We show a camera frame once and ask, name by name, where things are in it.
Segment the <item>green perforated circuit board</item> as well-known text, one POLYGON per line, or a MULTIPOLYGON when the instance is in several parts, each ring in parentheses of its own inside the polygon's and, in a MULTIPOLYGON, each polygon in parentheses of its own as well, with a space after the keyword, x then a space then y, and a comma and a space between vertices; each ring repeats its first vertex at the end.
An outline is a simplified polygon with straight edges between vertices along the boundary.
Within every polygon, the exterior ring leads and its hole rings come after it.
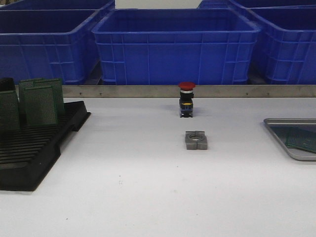
POLYGON ((273 127, 273 131, 279 136, 283 137, 286 140, 287 134, 291 128, 299 128, 302 130, 316 132, 315 129, 307 128, 307 127, 298 127, 298 126, 288 126, 288 127, 273 127))
POLYGON ((29 126, 57 124, 57 109, 51 86, 28 87, 24 95, 26 120, 29 126))
POLYGON ((299 128, 291 128, 287 134, 285 145, 287 147, 297 148, 315 153, 316 133, 299 128))

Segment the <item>rear right green circuit board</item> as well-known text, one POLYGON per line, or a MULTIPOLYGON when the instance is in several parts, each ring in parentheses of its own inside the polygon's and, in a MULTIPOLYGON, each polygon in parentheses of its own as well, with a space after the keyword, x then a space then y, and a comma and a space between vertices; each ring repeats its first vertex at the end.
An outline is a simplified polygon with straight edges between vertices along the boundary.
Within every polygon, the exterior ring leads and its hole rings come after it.
POLYGON ((53 89, 53 98, 56 105, 57 115, 63 116, 65 114, 61 79, 35 79, 34 86, 51 86, 53 89))

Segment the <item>black slotted board rack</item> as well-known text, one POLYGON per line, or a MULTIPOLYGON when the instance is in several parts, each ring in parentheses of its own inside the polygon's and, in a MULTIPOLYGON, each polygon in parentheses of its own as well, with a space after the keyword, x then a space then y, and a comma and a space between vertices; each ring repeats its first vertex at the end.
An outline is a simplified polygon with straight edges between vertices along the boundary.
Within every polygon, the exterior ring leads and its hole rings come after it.
MULTIPOLYGON (((0 91, 15 90, 12 78, 1 78, 0 91)), ((65 114, 57 124, 29 126, 20 117, 20 129, 0 134, 0 189, 34 191, 61 155, 63 140, 79 131, 90 116, 83 101, 64 103, 65 114)))

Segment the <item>rear left green circuit board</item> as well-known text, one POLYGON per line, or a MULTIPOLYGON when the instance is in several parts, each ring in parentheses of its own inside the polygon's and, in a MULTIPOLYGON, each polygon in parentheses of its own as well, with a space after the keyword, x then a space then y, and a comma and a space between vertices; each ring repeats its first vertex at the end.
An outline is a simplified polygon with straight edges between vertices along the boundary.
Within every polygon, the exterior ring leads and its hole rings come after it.
MULTIPOLYGON (((27 120, 28 115, 26 110, 25 89, 28 87, 34 87, 35 82, 42 80, 44 80, 44 78, 26 79, 19 82, 19 113, 20 117, 22 117, 24 120, 27 120)), ((39 95, 35 94, 35 92, 39 92, 39 90, 35 90, 30 97, 27 96, 27 99, 32 99, 31 107, 41 103, 39 95)))

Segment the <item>silver metal tray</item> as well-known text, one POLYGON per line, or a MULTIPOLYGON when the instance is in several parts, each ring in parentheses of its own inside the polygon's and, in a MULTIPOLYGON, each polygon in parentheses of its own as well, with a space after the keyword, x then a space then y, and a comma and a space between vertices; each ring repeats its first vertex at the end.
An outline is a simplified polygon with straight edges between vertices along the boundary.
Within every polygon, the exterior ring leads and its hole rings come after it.
POLYGON ((264 120, 264 124, 268 131, 274 136, 274 138, 280 143, 281 147, 286 153, 293 159, 299 161, 315 161, 316 153, 305 151, 297 148, 287 147, 285 145, 285 139, 279 137, 274 131, 273 127, 288 127, 298 126, 316 129, 316 120, 314 118, 267 118, 264 120))

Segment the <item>red emergency stop button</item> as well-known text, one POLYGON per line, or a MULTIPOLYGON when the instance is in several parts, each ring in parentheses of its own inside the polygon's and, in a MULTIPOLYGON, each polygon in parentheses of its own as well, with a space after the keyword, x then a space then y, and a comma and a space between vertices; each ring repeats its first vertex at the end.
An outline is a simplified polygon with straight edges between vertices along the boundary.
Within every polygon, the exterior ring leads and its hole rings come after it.
POLYGON ((196 84, 187 81, 179 83, 178 86, 180 88, 179 115, 181 118, 192 118, 194 107, 192 99, 196 84))

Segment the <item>grey square mounting block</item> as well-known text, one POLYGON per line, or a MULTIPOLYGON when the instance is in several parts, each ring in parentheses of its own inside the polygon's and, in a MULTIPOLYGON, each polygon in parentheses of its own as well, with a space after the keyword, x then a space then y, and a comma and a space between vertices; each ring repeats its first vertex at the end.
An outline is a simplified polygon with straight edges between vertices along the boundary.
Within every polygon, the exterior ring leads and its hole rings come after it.
POLYGON ((185 143, 187 150, 207 150, 208 142, 204 131, 186 131, 185 143))

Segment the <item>centre blue plastic crate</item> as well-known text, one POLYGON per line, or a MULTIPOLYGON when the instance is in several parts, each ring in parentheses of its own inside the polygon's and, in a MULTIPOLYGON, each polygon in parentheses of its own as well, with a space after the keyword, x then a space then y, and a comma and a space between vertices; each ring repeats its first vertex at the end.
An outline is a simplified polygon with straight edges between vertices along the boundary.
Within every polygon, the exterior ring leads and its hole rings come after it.
POLYGON ((259 32, 230 9, 121 9, 93 28, 114 85, 245 84, 259 32))

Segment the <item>blue plastic crate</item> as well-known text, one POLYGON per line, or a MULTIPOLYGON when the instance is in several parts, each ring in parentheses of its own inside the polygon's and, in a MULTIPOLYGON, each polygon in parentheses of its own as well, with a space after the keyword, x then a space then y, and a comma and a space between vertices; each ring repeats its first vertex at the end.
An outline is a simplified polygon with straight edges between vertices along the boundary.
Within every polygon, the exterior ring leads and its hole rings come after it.
POLYGON ((0 76, 82 84, 99 61, 96 10, 1 10, 0 76))
POLYGON ((93 28, 114 85, 245 84, 259 32, 230 9, 121 9, 93 28))
POLYGON ((267 84, 316 83, 316 9, 251 8, 260 29, 252 64, 267 84))

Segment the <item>rear right blue crate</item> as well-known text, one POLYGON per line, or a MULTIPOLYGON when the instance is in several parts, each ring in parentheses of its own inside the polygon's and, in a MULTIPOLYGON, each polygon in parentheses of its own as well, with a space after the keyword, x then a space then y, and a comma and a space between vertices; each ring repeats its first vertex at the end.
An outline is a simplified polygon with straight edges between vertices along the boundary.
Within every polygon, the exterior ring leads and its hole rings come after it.
POLYGON ((202 0, 198 8, 315 7, 315 0, 202 0))

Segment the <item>right blue plastic crate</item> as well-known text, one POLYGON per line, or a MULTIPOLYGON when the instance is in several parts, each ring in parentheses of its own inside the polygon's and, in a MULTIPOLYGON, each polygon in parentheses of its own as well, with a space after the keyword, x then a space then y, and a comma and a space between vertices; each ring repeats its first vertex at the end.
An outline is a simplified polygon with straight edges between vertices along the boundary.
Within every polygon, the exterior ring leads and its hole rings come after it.
POLYGON ((267 84, 316 83, 316 9, 251 8, 260 29, 252 64, 267 84))

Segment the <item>left blue plastic crate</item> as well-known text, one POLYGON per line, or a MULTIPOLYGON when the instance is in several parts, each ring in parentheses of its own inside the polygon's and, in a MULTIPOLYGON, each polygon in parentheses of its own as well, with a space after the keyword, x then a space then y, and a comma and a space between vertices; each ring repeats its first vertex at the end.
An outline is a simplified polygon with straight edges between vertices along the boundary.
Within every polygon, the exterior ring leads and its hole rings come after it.
POLYGON ((0 76, 82 84, 99 61, 96 10, 1 10, 0 76))

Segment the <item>rear left blue crate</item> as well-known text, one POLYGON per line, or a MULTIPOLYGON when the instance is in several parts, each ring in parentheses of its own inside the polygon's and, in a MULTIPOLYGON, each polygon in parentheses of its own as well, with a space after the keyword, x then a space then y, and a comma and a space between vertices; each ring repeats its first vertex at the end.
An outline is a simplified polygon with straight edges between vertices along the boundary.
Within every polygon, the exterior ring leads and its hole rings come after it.
POLYGON ((114 7, 114 0, 20 0, 2 6, 1 10, 99 10, 114 7))

